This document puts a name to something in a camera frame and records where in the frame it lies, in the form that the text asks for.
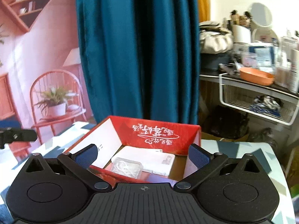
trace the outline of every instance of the orange curtain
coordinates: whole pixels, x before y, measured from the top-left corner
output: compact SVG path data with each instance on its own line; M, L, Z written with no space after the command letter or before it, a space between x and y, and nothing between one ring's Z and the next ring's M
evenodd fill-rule
M197 0L199 21L210 20L210 0Z

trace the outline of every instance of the white wire basket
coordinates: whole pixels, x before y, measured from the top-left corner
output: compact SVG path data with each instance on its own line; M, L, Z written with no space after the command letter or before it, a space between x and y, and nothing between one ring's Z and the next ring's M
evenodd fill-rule
M250 110L250 106L254 103L254 99L257 96L265 95L265 93L262 93L261 90L259 92L257 87L251 87L252 90L250 90L248 87L247 89L244 89L242 87L229 85L229 83L227 83L229 78L223 80L223 75L224 74L219 75L219 99L223 105L284 125L292 125L294 123L298 114L299 99L286 100L288 97L279 97L283 103L283 106L279 111L280 117L269 113L253 112Z

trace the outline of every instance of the white device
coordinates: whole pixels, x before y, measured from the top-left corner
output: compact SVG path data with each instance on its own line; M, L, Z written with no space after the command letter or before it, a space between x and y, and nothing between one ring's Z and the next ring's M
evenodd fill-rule
M175 155L163 153L160 149L125 146L111 158L111 162L113 163L117 157L138 161L143 165L144 172L167 177L170 174Z

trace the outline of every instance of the pink wall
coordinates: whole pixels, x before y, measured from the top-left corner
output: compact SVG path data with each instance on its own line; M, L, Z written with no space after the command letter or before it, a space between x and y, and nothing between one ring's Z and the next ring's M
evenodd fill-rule
M9 73L13 98L20 115L23 127L33 124L29 91L34 80L41 74L62 69L62 65L71 49L78 47L77 18L75 0L51 0L42 10L30 32L24 34L0 10L0 24L4 23L6 34L5 44L0 45L0 59L4 66L0 74ZM77 77L78 70L74 67L65 68ZM84 103L87 118L92 114L87 98L84 80ZM56 125L57 132L70 125ZM53 135L50 127L41 128L43 142Z

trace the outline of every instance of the teal curtain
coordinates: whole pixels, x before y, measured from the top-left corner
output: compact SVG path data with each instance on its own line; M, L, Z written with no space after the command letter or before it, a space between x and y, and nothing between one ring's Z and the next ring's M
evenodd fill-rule
M97 122L197 124L197 0L77 0L81 63Z

